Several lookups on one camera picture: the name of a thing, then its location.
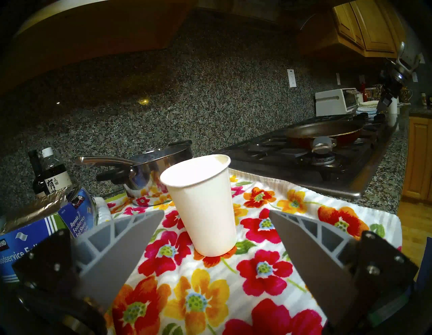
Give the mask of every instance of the red frying pan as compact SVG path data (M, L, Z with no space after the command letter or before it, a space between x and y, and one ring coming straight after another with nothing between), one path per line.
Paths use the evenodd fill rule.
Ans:
M363 125L352 120L315 122L288 128L285 135L294 145L308 150L314 149L314 139L323 136L331 138L333 146L343 147L359 138Z

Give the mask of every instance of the pan handle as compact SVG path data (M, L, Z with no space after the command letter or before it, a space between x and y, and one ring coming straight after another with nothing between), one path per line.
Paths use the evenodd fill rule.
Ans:
M131 166L138 163L139 162L135 162L133 160L109 156L79 156L75 158L76 165L124 167L125 165Z
M333 147L336 146L336 139L328 136L320 136L314 139L312 142L312 152L325 154L333 151Z
M128 168L111 169L98 173L96 175L96 181L105 182L107 180L111 180L111 182L116 185L125 184L129 178L132 178L135 175L135 170L130 166Z

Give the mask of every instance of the wooden floor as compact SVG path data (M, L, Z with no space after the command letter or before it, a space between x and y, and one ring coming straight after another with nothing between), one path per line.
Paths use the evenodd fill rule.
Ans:
M402 252L420 266L426 238L432 237L432 205L401 201L397 216L402 223Z

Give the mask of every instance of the electrical outlet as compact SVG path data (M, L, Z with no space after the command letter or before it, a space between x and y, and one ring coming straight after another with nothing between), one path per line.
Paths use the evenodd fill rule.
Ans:
M289 87L297 87L297 83L295 82L294 70L286 69L288 73Z

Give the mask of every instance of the aluminum foil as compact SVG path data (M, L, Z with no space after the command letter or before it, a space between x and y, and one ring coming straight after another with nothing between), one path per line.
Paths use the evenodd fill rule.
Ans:
M60 208L74 198L75 193L79 190L78 184L69 185L46 197L35 200L28 206L6 214L6 223L0 231L0 235L58 212Z

